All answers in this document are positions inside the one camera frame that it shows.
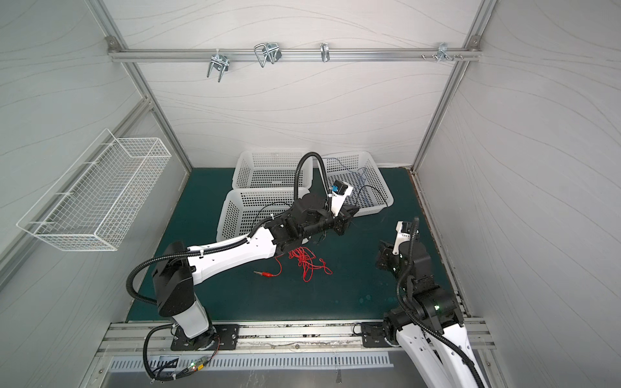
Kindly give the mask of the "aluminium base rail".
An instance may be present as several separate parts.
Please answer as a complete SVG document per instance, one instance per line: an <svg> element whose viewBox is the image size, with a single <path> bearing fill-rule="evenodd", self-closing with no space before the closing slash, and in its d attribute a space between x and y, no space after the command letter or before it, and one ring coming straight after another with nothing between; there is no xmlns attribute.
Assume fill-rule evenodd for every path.
<svg viewBox="0 0 621 388"><path fill-rule="evenodd" d="M322 352L372 350L365 347L359 322L355 320L311 321L216 321L216 325L238 325L233 335L238 352ZM148 332L163 321L112 323L103 335L95 355L130 356L142 354ZM466 318L465 327L474 350L496 350L495 341L483 318ZM174 331L164 329L153 334L148 354L171 351Z"/></svg>

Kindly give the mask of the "back left white basket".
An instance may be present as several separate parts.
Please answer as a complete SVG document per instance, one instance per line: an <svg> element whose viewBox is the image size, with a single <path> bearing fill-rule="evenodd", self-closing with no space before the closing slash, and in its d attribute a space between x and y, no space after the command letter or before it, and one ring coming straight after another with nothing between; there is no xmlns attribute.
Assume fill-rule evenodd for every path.
<svg viewBox="0 0 621 388"><path fill-rule="evenodd" d="M244 151L232 178L233 189L294 187L296 167L305 150Z"/></svg>

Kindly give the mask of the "metal hook clamp left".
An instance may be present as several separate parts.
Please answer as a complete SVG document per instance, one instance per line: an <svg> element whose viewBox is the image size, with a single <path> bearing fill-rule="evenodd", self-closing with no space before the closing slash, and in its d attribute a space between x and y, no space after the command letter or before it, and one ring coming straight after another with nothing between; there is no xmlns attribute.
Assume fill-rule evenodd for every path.
<svg viewBox="0 0 621 388"><path fill-rule="evenodd" d="M218 75L218 82L221 82L223 75L229 70L230 61L227 56L216 53L210 58L210 63L206 76L209 78L212 74Z"/></svg>

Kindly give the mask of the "metal hook clamp right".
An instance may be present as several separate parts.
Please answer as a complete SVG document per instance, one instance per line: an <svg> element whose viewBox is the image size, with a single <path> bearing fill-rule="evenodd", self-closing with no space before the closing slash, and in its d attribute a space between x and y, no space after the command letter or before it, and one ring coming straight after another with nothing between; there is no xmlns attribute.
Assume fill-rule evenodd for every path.
<svg viewBox="0 0 621 388"><path fill-rule="evenodd" d="M446 43L441 43L436 52L430 55L422 54L420 58L423 61L436 61L436 62L455 62L462 61L463 56L461 54L450 53L449 47Z"/></svg>

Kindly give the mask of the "front white perforated basket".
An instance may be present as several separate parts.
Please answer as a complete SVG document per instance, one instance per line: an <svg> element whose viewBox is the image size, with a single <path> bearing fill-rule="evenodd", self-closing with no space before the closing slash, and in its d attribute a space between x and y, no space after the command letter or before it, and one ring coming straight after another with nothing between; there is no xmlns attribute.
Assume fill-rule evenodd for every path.
<svg viewBox="0 0 621 388"><path fill-rule="evenodd" d="M247 234L262 219L288 210L293 189L233 189L228 192L218 222L216 241Z"/></svg>

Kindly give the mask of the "aluminium cross rail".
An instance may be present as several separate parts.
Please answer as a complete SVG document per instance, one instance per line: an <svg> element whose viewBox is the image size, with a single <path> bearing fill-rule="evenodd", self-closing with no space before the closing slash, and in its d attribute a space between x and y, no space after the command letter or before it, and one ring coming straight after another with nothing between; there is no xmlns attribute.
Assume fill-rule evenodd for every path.
<svg viewBox="0 0 621 388"><path fill-rule="evenodd" d="M430 55L438 47L432 48L334 48L329 47L329 62L406 62L423 61L420 55ZM449 48L450 53L461 54L462 61L478 61L483 56L480 50ZM282 63L317 62L321 63L320 47L282 48ZM216 53L227 56L231 63L255 63L256 55L252 48L222 49L126 49L110 51L108 56L114 62L156 63L156 62L203 62L207 63Z"/></svg>

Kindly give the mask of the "small metal bracket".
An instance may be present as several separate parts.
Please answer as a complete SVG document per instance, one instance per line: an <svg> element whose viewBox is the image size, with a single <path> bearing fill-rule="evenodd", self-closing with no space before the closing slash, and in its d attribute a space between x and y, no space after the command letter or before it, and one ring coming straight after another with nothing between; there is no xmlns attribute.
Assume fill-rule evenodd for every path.
<svg viewBox="0 0 621 388"><path fill-rule="evenodd" d="M327 43L320 44L320 56L322 63L327 63L330 61L330 51Z"/></svg>

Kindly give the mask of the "back right white basket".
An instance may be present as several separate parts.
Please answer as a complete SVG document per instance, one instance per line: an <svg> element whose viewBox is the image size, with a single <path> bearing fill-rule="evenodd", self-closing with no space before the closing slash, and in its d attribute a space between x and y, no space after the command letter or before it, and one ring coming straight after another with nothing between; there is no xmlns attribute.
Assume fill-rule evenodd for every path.
<svg viewBox="0 0 621 388"><path fill-rule="evenodd" d="M356 218L380 213L393 205L393 195L369 152L334 153L324 155L323 161L329 184L339 179L353 186L345 203L360 208Z"/></svg>

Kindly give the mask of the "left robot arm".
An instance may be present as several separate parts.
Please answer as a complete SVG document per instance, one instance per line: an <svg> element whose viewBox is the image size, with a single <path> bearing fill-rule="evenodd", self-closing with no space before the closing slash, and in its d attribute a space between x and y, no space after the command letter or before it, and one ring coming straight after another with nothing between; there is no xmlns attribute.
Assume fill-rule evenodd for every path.
<svg viewBox="0 0 621 388"><path fill-rule="evenodd" d="M343 235L359 208L346 200L354 192L352 184L328 180L322 157L312 151L299 160L294 170L298 180L305 162L315 158L323 182L323 197L299 194L293 186L293 203L285 211L268 215L252 225L247 234L221 242L184 247L140 263L127 276L125 287L132 299L157 307L189 340L208 336L213 323L199 301L195 286L218 273L292 252L327 231Z"/></svg>

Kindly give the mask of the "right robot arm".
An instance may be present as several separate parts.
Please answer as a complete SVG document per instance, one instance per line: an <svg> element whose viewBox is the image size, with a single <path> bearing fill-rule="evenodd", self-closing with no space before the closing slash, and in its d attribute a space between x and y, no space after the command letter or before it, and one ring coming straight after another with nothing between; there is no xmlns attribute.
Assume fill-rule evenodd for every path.
<svg viewBox="0 0 621 388"><path fill-rule="evenodd" d="M377 267L396 278L399 306L385 314L384 338L404 349L428 387L487 387L454 294L436 283L416 240L381 242Z"/></svg>

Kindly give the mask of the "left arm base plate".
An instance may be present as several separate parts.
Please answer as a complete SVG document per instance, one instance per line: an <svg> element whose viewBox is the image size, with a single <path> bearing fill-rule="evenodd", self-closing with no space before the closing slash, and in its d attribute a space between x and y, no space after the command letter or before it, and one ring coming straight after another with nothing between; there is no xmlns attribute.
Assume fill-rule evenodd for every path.
<svg viewBox="0 0 621 388"><path fill-rule="evenodd" d="M237 324L216 324L194 338L188 337L182 327L177 327L171 343L171 351L235 350L239 338Z"/></svg>

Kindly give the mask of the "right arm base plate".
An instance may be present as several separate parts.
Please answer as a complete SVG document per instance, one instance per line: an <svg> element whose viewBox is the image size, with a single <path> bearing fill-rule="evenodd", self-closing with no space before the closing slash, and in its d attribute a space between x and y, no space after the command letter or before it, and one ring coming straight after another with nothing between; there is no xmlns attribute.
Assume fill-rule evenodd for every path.
<svg viewBox="0 0 621 388"><path fill-rule="evenodd" d="M359 324L359 336L362 346L366 349L398 348L395 334L391 326L384 322L363 322Z"/></svg>

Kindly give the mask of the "metal hook clamp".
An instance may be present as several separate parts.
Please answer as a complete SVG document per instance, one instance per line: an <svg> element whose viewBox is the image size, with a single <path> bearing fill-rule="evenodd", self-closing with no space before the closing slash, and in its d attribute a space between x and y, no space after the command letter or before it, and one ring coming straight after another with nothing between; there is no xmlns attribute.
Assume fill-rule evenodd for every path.
<svg viewBox="0 0 621 388"><path fill-rule="evenodd" d="M420 58L423 61L436 61L436 62L455 62L462 61L463 56L461 54L450 53L449 47L446 43L441 43L436 52L430 55L422 54Z"/></svg>
<svg viewBox="0 0 621 388"><path fill-rule="evenodd" d="M218 75L218 82L221 82L223 75L229 70L230 61L227 56L216 53L210 58L210 63L206 76L209 78L212 74Z"/></svg>

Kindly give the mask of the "metal u-bolt clamp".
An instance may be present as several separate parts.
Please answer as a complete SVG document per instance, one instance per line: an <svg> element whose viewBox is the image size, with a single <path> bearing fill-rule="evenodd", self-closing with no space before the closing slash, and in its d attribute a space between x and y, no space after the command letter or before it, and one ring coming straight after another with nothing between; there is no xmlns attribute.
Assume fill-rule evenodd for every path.
<svg viewBox="0 0 621 388"><path fill-rule="evenodd" d="M254 47L253 51L261 68L265 68L268 63L273 65L282 58L281 48L278 43L260 43Z"/></svg>

